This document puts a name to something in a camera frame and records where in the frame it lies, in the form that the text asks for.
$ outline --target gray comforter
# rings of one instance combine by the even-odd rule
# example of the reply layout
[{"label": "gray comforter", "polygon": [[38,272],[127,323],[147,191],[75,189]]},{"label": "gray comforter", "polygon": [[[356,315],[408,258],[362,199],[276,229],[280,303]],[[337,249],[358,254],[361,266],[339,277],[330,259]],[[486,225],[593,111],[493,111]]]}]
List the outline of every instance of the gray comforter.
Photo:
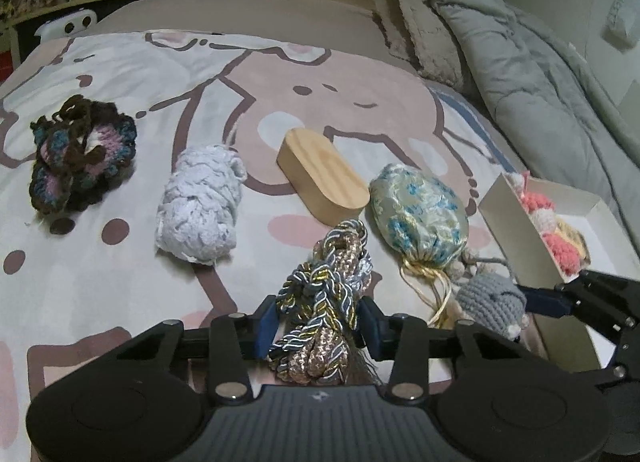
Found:
[{"label": "gray comforter", "polygon": [[588,64],[502,0],[429,0],[534,175],[598,194],[640,251],[640,142]]}]

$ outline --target wooden block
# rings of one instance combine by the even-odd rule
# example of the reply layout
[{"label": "wooden block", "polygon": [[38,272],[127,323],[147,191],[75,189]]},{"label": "wooden block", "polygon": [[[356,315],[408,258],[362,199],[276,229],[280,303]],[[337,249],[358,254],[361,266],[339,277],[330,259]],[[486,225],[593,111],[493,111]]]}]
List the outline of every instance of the wooden block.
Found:
[{"label": "wooden block", "polygon": [[357,218],[369,203],[369,187],[324,135],[290,129],[277,162],[309,212],[325,225]]}]

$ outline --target crocheted flower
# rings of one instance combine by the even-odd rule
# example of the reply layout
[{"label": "crocheted flower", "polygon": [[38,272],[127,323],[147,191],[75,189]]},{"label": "crocheted flower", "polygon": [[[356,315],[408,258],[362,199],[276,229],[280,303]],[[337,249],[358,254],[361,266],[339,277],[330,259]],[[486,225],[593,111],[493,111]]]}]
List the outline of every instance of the crocheted flower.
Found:
[{"label": "crocheted flower", "polygon": [[136,153],[136,125],[112,102],[69,98],[51,121],[31,123],[37,146],[31,175],[33,207],[43,214],[83,210],[102,199],[110,180]]}]

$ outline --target gold drawstring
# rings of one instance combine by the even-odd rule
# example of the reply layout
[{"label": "gold drawstring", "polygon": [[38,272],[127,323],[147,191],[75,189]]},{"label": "gold drawstring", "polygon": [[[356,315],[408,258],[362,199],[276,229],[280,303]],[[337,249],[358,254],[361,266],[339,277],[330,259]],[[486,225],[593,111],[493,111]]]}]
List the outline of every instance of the gold drawstring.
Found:
[{"label": "gold drawstring", "polygon": [[[433,296],[435,298],[435,304],[431,301],[430,298],[422,291],[420,287],[411,283],[406,276],[406,272],[414,275],[415,277],[423,277],[427,280],[427,282],[431,285],[431,291],[433,292]],[[434,326],[436,328],[440,328],[444,319],[443,313],[447,308],[447,303],[449,302],[449,298],[453,293],[453,287],[451,285],[451,281],[449,276],[444,274],[441,270],[437,268],[425,267],[424,265],[413,264],[407,260],[407,258],[402,258],[400,264],[400,276],[404,280],[404,282],[414,289],[414,292],[418,295],[420,300],[429,306],[434,312],[433,316],[427,321],[429,326]],[[442,286],[444,287],[444,299],[440,298],[440,293],[435,286],[435,282],[440,280]]]}]

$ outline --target braided rope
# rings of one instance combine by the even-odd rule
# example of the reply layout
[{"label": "braided rope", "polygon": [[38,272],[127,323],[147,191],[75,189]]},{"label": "braided rope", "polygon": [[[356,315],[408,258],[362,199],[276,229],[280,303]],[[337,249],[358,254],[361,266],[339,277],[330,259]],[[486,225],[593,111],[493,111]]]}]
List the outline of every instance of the braided rope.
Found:
[{"label": "braided rope", "polygon": [[316,244],[313,263],[298,265],[287,277],[276,306],[293,328],[268,355],[279,378],[300,384],[345,381],[344,335],[358,327],[356,303],[373,269],[366,244],[363,223],[345,220]]}]

